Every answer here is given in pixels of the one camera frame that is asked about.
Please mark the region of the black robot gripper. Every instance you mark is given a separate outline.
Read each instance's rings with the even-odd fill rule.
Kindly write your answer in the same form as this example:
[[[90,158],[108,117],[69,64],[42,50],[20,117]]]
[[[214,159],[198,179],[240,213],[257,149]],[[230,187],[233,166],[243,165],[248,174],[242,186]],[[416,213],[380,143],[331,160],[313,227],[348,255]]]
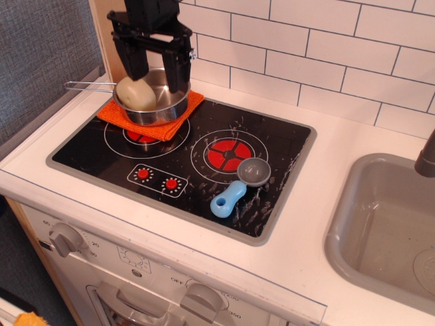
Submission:
[[[162,54],[171,93],[190,81],[192,30],[179,21],[179,1],[125,1],[126,11],[110,11],[113,41],[127,75],[134,81],[149,71],[146,51]]]

